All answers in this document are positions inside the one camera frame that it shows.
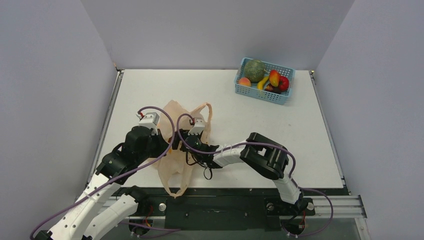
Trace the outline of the fake red mango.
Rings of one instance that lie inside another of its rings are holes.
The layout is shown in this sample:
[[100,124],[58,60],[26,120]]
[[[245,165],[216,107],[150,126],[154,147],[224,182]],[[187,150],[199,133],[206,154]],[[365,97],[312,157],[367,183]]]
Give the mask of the fake red mango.
[[278,86],[279,86],[279,83],[280,83],[280,73],[279,73],[277,70],[272,69],[272,70],[269,72],[268,80],[269,80],[269,83],[270,83],[273,87],[278,87]]

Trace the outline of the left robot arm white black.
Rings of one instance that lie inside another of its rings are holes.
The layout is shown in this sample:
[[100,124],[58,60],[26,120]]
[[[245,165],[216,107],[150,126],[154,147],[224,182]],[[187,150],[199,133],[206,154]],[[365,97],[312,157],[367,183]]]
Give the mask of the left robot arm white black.
[[149,158],[163,157],[169,143],[156,127],[134,126],[106,154],[77,201],[35,227],[31,240],[82,240],[101,207]]

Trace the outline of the orange plastic bag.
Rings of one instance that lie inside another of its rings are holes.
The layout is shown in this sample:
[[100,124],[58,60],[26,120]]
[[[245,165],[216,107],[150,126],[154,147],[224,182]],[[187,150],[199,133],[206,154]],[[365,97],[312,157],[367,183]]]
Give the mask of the orange plastic bag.
[[[183,108],[177,101],[170,100],[163,108],[163,110],[171,117],[173,125],[177,124],[177,119],[182,114],[190,114],[194,118],[201,118],[205,123],[205,129],[201,136],[203,143],[208,143],[212,131],[211,120],[213,117],[212,105],[205,102],[199,105],[192,111],[188,111]],[[178,198],[184,194],[187,190],[189,183],[192,179],[192,172],[194,166],[190,166],[186,163],[186,154],[179,150],[170,149],[166,156],[153,164],[153,167],[157,169],[158,176],[165,191],[173,198]],[[174,174],[178,174],[180,179],[179,190],[176,193],[171,192],[169,180]]]

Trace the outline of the fake dark plum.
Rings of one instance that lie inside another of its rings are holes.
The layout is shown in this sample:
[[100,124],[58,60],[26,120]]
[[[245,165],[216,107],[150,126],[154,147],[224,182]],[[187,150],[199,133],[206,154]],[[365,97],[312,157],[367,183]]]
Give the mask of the fake dark plum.
[[263,89],[266,92],[275,93],[280,95],[282,91],[278,86],[273,86],[271,83],[268,83],[267,86]]

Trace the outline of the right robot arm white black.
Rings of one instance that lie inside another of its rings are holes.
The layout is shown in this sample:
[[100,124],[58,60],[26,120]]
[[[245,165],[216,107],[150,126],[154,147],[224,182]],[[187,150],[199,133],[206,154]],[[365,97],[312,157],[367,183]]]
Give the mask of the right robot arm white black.
[[[274,182],[287,213],[294,214],[308,207],[304,192],[293,180],[296,159],[283,145],[257,132],[252,132],[245,141],[230,146],[208,145],[200,137],[201,134],[181,129],[175,133],[172,149],[183,151],[186,158],[193,158],[194,165],[209,170],[245,163],[262,177]],[[286,171],[289,161],[292,161],[293,168]]]

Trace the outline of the fake green melon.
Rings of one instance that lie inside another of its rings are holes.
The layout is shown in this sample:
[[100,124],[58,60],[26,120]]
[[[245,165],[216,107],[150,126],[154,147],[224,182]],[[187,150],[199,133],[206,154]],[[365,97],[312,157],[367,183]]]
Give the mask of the fake green melon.
[[266,73],[266,65],[258,59],[251,59],[244,65],[244,76],[250,80],[251,83],[260,82]]

